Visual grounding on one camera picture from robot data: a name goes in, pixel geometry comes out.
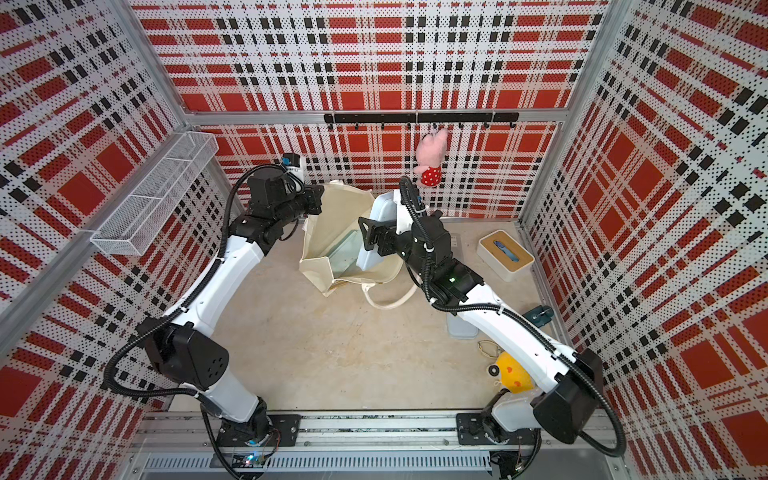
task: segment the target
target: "metal vent grille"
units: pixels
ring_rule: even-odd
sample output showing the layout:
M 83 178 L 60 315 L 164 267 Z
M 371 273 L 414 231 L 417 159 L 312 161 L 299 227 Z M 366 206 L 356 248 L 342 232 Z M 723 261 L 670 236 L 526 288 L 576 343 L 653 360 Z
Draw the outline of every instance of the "metal vent grille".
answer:
M 161 453 L 153 454 L 145 470 L 199 470 L 209 468 L 211 453 Z
M 200 471 L 211 468 L 210 453 L 152 454 L 146 472 Z M 244 469 L 258 472 L 258 468 Z M 267 461 L 270 472 L 488 471 L 487 451 L 472 452 L 281 452 Z

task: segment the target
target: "perforated wall panel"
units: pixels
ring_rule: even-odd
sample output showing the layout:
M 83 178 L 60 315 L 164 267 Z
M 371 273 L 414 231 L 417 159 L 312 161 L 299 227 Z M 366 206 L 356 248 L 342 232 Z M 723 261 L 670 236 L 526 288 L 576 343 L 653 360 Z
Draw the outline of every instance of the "perforated wall panel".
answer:
M 103 2 L 0 7 L 0 310 L 175 127 Z
M 555 108 L 607 0 L 130 0 L 191 111 Z
M 422 194 L 432 208 L 456 217 L 517 217 L 547 151 L 554 122 L 507 125 L 446 124 L 448 151 L 438 188 Z M 274 162 L 283 152 L 309 158 L 306 179 L 330 180 L 382 194 L 397 188 L 402 175 L 412 175 L 412 157 L 426 124 L 355 127 L 326 125 L 216 125 L 217 159 L 234 181 L 247 168 Z M 248 189 L 240 191 L 247 202 Z
M 768 2 L 636 1 L 531 230 L 646 478 L 768 476 Z
M 142 415 L 165 398 L 103 386 L 104 364 L 147 316 L 157 318 L 216 251 L 223 213 L 205 173 L 142 257 L 96 254 L 0 367 L 0 477 L 110 478 Z M 118 365 L 135 389 L 171 387 L 139 349 Z

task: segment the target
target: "black cable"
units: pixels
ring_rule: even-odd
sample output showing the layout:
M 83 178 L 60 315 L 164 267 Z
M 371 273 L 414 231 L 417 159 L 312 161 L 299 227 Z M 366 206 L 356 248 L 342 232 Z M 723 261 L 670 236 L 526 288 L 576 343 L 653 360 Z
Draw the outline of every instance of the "black cable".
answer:
M 275 164 L 264 164 L 264 165 L 258 165 L 254 168 L 251 168 L 246 173 L 244 173 L 235 184 L 232 186 L 232 190 L 230 190 L 230 194 L 227 196 L 227 202 L 224 205 L 224 219 L 222 222 L 221 227 L 221 241 L 219 242 L 219 252 L 217 254 L 217 258 L 214 260 L 213 264 L 211 264 L 210 269 L 206 272 L 203 279 L 200 281 L 200 283 L 197 284 L 194 290 L 192 290 L 192 293 L 181 303 L 179 308 L 176 308 L 172 313 L 169 313 L 166 316 L 161 317 L 159 320 L 160 322 L 154 326 L 153 328 L 149 329 L 147 332 L 145 332 L 142 335 L 136 336 L 133 339 L 130 339 L 128 343 L 123 345 L 113 356 L 109 359 L 107 362 L 107 365 L 104 367 L 104 383 L 106 383 L 106 386 L 111 391 L 128 397 L 133 398 L 144 398 L 144 397 L 155 397 L 155 396 L 168 396 L 168 395 L 190 395 L 190 396 L 196 396 L 197 390 L 196 389 L 159 389 L 159 390 L 136 390 L 136 389 L 130 389 L 128 387 L 122 386 L 120 383 L 118 383 L 118 380 L 115 378 L 115 375 L 117 373 L 117 367 L 118 362 L 128 354 L 133 348 L 139 346 L 142 344 L 143 341 L 145 341 L 150 336 L 154 335 L 159 329 L 164 328 L 169 323 L 173 322 L 176 317 L 182 314 L 183 311 L 185 311 L 189 305 L 192 304 L 193 301 L 197 298 L 198 295 L 200 295 L 200 292 L 203 291 L 203 289 L 208 285 L 210 282 L 210 279 L 214 277 L 217 270 L 219 270 L 219 265 L 221 265 L 221 259 L 224 258 L 224 254 L 227 252 L 227 238 L 229 237 L 229 227 L 230 227 L 230 215 L 232 212 L 232 203 L 234 202 L 235 195 L 237 195 L 237 191 L 240 189 L 240 187 L 243 185 L 245 180 L 251 176 L 256 170 L 259 170 L 260 168 L 278 168 L 281 171 L 285 171 L 284 168 L 280 167 L 279 165 Z
M 413 204 L 416 203 L 418 199 L 416 199 L 415 201 L 414 195 L 412 194 L 413 192 L 412 187 L 413 187 L 413 183 L 409 178 L 405 176 L 400 177 L 400 197 L 404 199 L 403 203 L 405 204 L 406 209 L 409 215 L 411 216 L 413 225 L 416 226 L 416 228 L 421 233 L 422 238 L 424 238 L 426 259 L 422 266 L 422 290 L 424 291 L 427 301 L 430 302 L 433 308 L 440 310 L 442 312 L 459 313 L 459 312 L 469 312 L 473 310 L 487 310 L 492 312 L 498 312 L 499 305 L 495 305 L 493 303 L 471 303 L 468 305 L 461 305 L 461 306 L 445 306 L 438 303 L 437 301 L 432 300 L 435 297 L 432 295 L 432 292 L 429 289 L 428 278 L 429 278 L 429 271 L 432 268 L 432 261 L 435 255 L 435 248 L 434 248 L 434 245 L 432 245 L 432 240 L 429 238 L 429 234 L 427 233 L 424 227 L 421 217 L 416 213 L 415 208 L 413 206 Z M 557 349 L 551 343 L 549 343 L 547 338 L 541 334 L 541 331 L 539 331 L 539 329 L 537 329 L 534 325 L 529 323 L 526 319 L 524 319 L 523 317 L 519 316 L 517 313 L 509 309 L 502 309 L 501 313 L 513 319 L 515 322 L 517 322 L 519 325 L 525 328 L 525 330 L 528 333 L 530 333 L 534 338 L 536 338 L 536 340 L 540 344 L 542 344 L 544 348 L 546 348 L 549 352 L 554 353 L 555 351 L 557 351 Z M 622 456 L 627 449 L 627 439 L 624 436 L 624 427 L 621 425 L 618 415 L 616 415 L 616 412 L 613 410 L 613 407 L 605 398 L 605 396 L 603 396 L 603 394 L 594 384 L 592 379 L 589 378 L 589 376 L 587 376 L 584 372 L 582 372 L 568 357 L 566 357 L 561 353 L 558 356 L 558 359 L 562 361 L 587 386 L 587 388 L 592 393 L 594 398 L 603 407 L 603 409 L 606 412 L 606 415 L 608 416 L 608 419 L 611 420 L 611 425 L 614 428 L 614 433 L 616 435 L 616 446 L 610 449 L 607 446 L 602 445 L 600 442 L 590 437 L 589 434 L 584 432 L 580 432 L 579 436 L 582 437 L 586 443 L 588 443 L 589 445 L 592 445 L 592 447 L 594 447 L 596 450 L 598 450 L 600 453 L 604 455 L 608 455 L 611 457 Z
M 221 449 L 219 449 L 219 446 L 216 444 L 216 439 L 214 438 L 214 430 L 210 427 L 208 412 L 205 411 L 205 407 L 203 407 L 202 403 L 200 404 L 200 413 L 203 414 L 203 423 L 205 424 L 205 431 L 208 434 L 208 441 L 210 442 L 210 446 L 214 448 L 214 454 L 216 454 L 216 458 L 219 459 L 219 463 L 224 467 L 224 470 L 227 470 L 228 474 L 232 475 L 232 478 L 235 478 L 236 480 L 256 480 L 256 478 L 264 475 L 263 472 L 245 474 L 236 472 L 235 469 L 232 468 L 232 465 L 230 465 L 230 463 L 227 461 L 227 459 L 224 458 L 223 453 L 221 453 Z
M 289 238 L 291 238 L 293 236 L 293 234 L 296 232 L 296 228 L 298 228 L 298 227 L 299 227 L 299 219 L 297 218 L 296 222 L 293 224 L 293 230 L 291 230 L 290 233 L 288 233 L 288 237 L 278 238 L 278 240 L 280 240 L 281 242 L 284 242 L 284 241 L 288 240 Z
M 541 429 L 536 429 L 534 431 L 534 441 L 533 441 L 533 449 L 531 450 L 531 454 L 527 457 L 521 457 L 520 451 L 518 450 L 518 454 L 515 458 L 515 467 L 517 466 L 518 462 L 523 459 L 525 460 L 525 464 L 523 464 L 523 468 L 518 470 L 515 470 L 515 474 L 511 477 L 507 477 L 503 480 L 514 480 L 515 478 L 519 477 L 523 473 L 525 473 L 526 470 L 528 470 L 528 467 L 531 466 L 531 463 L 533 463 L 534 459 L 536 458 L 536 455 L 538 455 L 539 451 L 541 450 Z M 512 455 L 512 452 L 510 450 L 501 450 L 499 452 L 494 452 L 491 454 L 491 458 L 489 459 L 491 463 L 495 463 L 496 465 L 499 465 L 498 460 L 494 462 L 494 459 L 496 457 L 502 457 L 504 455 Z
M 419 281 L 416 279 L 416 275 L 413 274 L 413 270 L 411 270 L 411 267 L 408 266 L 407 263 L 406 263 L 406 269 L 408 270 L 408 275 L 411 276 L 411 280 L 413 280 L 413 283 L 415 283 L 416 286 L 421 286 L 422 284 L 419 283 Z

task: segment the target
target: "pink plush toy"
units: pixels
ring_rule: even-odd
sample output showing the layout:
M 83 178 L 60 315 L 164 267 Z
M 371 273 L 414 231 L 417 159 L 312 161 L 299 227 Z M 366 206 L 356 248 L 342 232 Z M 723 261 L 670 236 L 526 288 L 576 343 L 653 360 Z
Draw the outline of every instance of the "pink plush toy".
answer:
M 442 129 L 436 134 L 427 134 L 416 147 L 418 167 L 413 173 L 421 175 L 417 184 L 420 187 L 437 187 L 442 179 L 442 165 L 445 151 L 448 149 L 448 131 Z

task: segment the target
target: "yellow plush toy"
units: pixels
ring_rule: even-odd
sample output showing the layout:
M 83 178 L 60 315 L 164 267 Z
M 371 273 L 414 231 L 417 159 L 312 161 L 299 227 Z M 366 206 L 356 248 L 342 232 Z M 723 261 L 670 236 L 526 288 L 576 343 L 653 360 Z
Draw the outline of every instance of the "yellow plush toy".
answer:
M 525 392 L 534 387 L 528 372 L 506 352 L 498 356 L 496 363 L 488 368 L 488 372 L 493 376 L 500 375 L 502 385 L 512 393 Z

